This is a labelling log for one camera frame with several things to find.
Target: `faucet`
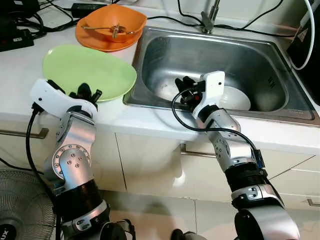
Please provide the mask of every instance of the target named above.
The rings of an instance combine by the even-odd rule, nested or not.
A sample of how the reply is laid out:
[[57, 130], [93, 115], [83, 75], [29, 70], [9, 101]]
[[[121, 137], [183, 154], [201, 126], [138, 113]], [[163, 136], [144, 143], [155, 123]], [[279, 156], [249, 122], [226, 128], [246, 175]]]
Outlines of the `faucet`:
[[204, 11], [201, 12], [202, 22], [204, 24], [202, 32], [205, 34], [211, 34], [212, 29], [214, 28], [215, 20], [219, 11], [219, 3], [220, 0], [215, 0], [213, 6], [211, 7], [209, 16]]

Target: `orange bowl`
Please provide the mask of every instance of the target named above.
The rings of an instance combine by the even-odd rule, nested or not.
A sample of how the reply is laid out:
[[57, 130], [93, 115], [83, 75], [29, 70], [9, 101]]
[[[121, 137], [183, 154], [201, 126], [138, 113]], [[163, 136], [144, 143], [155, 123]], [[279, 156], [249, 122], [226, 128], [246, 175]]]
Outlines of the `orange bowl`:
[[147, 17], [144, 14], [117, 4], [101, 7], [90, 13], [84, 19], [89, 27], [111, 28], [119, 24], [126, 28], [126, 32], [133, 32], [133, 34], [119, 32], [116, 38], [112, 38], [110, 29], [92, 30], [105, 35], [108, 41], [116, 43], [126, 42], [136, 34], [139, 34], [147, 22]]

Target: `white wall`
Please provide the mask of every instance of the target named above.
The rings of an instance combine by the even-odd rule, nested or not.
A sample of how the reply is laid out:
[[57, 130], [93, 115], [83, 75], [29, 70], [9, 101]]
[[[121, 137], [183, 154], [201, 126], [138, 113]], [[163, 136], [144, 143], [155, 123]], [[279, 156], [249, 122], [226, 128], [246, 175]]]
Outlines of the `white wall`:
[[[220, 0], [218, 17], [251, 20], [273, 8], [279, 0]], [[180, 0], [185, 13], [210, 11], [214, 0]], [[178, 11], [177, 0], [137, 0], [135, 6]], [[260, 22], [296, 27], [306, 13], [304, 0], [284, 0], [273, 12], [259, 19]]]

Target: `white bowl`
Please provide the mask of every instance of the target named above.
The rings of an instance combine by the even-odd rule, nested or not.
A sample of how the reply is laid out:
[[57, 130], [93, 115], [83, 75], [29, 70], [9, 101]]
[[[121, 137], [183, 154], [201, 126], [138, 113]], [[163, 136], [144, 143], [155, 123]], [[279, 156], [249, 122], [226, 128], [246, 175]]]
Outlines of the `white bowl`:
[[230, 110], [248, 111], [251, 107], [249, 98], [245, 93], [232, 86], [224, 86], [219, 107]]

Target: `fan grille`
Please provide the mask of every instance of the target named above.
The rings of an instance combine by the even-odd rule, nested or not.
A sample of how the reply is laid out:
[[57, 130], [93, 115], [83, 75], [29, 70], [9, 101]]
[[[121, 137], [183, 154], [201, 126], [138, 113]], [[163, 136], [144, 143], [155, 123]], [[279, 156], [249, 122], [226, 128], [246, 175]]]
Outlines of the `fan grille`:
[[16, 240], [49, 240], [55, 224], [52, 203], [29, 172], [0, 170], [0, 225], [11, 224]]

